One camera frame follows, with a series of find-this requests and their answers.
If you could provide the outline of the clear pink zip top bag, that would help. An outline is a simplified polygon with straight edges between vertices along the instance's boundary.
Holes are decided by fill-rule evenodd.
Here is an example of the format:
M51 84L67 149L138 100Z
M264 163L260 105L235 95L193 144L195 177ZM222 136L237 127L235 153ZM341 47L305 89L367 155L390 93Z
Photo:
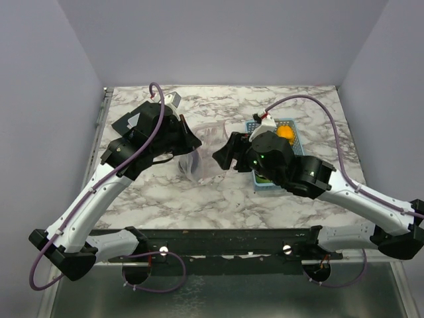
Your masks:
M206 184L212 178L226 172L213 159L213 153L224 146L229 139L226 121L199 124L191 131L201 141L201 146L189 154L180 156L178 168L190 181Z

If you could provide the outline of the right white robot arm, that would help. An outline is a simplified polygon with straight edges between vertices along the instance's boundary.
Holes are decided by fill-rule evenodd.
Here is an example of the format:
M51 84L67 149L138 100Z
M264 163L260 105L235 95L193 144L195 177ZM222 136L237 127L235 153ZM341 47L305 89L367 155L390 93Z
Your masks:
M235 160L238 172L256 172L296 196L332 203L366 219L358 225L321 227L316 237L304 243L312 259L327 252L367 248L410 260L423 248L422 201L396 200L358 183L349 184L332 164L295 154L289 141L273 132L255 138L234 132L213 159L223 170Z

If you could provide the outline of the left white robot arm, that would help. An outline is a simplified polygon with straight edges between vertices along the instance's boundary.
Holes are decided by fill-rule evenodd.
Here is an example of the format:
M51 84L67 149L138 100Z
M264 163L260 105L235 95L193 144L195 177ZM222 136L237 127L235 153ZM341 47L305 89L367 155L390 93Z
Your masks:
M95 224L115 198L163 154L179 156L201 146L183 115L167 103L151 101L138 108L137 124L112 140L91 180L47 229L35 229L29 241L71 281L84 277L94 264L127 256L142 260L147 243L134 227L109 235L92 236Z

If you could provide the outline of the green toy cabbage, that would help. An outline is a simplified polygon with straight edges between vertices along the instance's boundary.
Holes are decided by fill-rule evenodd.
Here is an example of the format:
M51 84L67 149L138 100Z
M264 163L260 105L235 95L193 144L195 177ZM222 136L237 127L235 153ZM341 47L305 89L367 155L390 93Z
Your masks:
M254 173L254 182L255 184L273 184L270 180L256 173Z

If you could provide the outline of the dark purple toy eggplant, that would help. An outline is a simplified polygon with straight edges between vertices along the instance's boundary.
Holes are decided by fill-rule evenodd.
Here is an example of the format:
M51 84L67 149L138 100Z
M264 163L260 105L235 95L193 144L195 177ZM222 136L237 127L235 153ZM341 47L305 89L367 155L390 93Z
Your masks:
M184 154L180 157L178 161L178 168L180 172L184 173L187 176L194 176L196 171L198 171L201 164L201 158L199 152L194 150L188 154Z

